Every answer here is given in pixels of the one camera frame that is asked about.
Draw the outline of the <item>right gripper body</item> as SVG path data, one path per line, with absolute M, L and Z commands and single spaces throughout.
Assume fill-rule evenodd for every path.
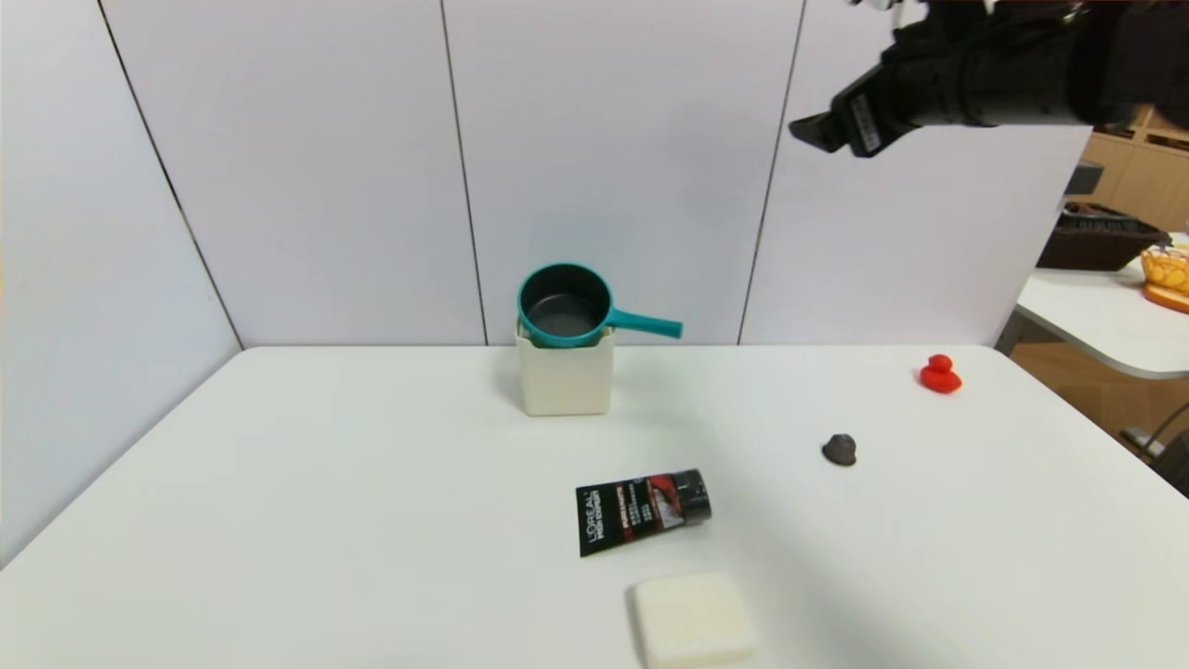
M 963 75 L 963 55 L 879 63 L 830 102 L 830 152 L 873 158 L 918 128 L 980 126 Z

